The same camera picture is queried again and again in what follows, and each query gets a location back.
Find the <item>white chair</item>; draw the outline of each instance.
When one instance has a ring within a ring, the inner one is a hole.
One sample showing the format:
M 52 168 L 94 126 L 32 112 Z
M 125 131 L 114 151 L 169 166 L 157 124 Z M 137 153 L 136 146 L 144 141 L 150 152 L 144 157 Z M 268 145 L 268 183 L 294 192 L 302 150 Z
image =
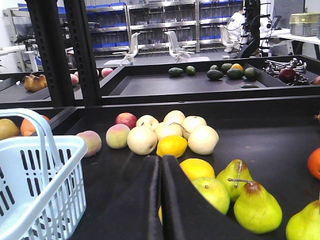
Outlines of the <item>white chair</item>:
M 175 62 L 202 62 L 210 61 L 210 58 L 206 56 L 190 57 L 190 54 L 194 54 L 192 51 L 185 51 L 186 47 L 195 47 L 195 45 L 179 46 L 177 35 L 174 31 L 164 32 L 168 36 L 169 40 L 169 54 L 175 59 Z
M 131 36 L 131 42 L 130 42 L 130 48 L 129 51 L 118 51 L 118 52 L 113 52 L 113 55 L 124 55 L 123 59 L 118 59 L 118 60 L 110 60 L 107 61 L 104 66 L 110 66 L 114 67 L 114 65 L 117 66 L 122 66 L 122 65 L 130 65 L 134 61 L 136 61 L 135 56 L 138 54 L 139 51 L 139 46 L 138 46 L 138 35 L 140 32 L 136 32 L 132 34 Z
M 224 51 L 229 53 L 233 48 L 239 49 L 240 42 L 230 40 L 227 27 L 225 25 L 219 25 L 218 27 L 220 28 L 221 43 L 225 46 Z

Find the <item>green pear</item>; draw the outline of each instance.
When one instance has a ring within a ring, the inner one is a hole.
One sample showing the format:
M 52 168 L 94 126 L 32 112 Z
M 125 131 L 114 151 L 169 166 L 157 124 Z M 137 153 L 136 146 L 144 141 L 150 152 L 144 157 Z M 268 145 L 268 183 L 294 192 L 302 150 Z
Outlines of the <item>green pear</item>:
M 282 210 L 274 196 L 257 181 L 230 181 L 246 182 L 233 206 L 235 218 L 242 227 L 255 234 L 268 233 L 279 227 Z
M 286 225 L 287 240 L 318 240 L 320 238 L 320 199 L 309 203 L 293 215 Z
M 247 164 L 241 159 L 232 160 L 224 170 L 222 170 L 216 179 L 219 180 L 228 191 L 231 202 L 235 202 L 244 188 L 245 182 L 232 182 L 228 179 L 252 180 Z

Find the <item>person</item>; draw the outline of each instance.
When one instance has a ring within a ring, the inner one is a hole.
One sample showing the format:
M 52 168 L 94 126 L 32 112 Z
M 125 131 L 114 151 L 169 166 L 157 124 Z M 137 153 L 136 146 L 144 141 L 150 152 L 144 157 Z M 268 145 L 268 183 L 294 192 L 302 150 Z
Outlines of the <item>person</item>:
M 232 43 L 239 42 L 241 37 L 242 25 L 245 23 L 244 10 L 241 5 L 239 11 L 235 12 L 229 20 L 226 29 L 228 30 L 229 38 Z M 239 51 L 239 44 L 233 47 L 226 47 L 226 52 L 237 52 Z

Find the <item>avocado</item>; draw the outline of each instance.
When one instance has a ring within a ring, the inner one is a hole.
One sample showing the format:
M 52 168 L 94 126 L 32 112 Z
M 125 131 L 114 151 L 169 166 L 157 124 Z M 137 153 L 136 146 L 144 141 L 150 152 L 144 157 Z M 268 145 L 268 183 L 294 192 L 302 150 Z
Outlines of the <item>avocado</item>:
M 259 86 L 247 83 L 245 85 L 242 85 L 240 88 L 242 88 L 242 89 L 252 89 L 252 88 L 259 88 Z
M 172 67 L 168 70 L 171 77 L 179 77 L 183 72 L 184 70 L 179 67 Z
M 224 76 L 224 74 L 221 71 L 215 70 L 215 69 L 211 69 L 211 70 L 207 71 L 206 75 L 211 80 L 218 80 L 218 79 L 223 78 L 223 76 Z
M 244 76 L 248 80 L 254 80 L 258 76 L 258 71 L 254 67 L 248 67 L 244 70 Z
M 242 77 L 244 76 L 244 71 L 241 71 L 240 69 L 237 69 L 237 68 L 232 68 L 226 71 L 226 75 L 230 79 L 242 79 Z
M 219 70 L 217 65 L 212 65 L 209 70 Z
M 225 74 L 232 67 L 232 65 L 232 63 L 224 63 L 222 64 L 220 70 Z
M 196 69 L 194 66 L 187 66 L 185 69 L 186 74 L 193 76 L 196 73 Z

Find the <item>white lab coat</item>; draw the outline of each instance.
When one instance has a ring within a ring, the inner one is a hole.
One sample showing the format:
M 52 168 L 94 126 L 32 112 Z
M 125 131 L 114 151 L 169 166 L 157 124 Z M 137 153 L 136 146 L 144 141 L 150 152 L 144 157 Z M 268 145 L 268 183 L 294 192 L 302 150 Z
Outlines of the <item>white lab coat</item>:
M 245 16 L 240 12 L 235 12 L 227 25 L 229 38 L 231 42 L 240 41 L 242 24 L 245 22 Z

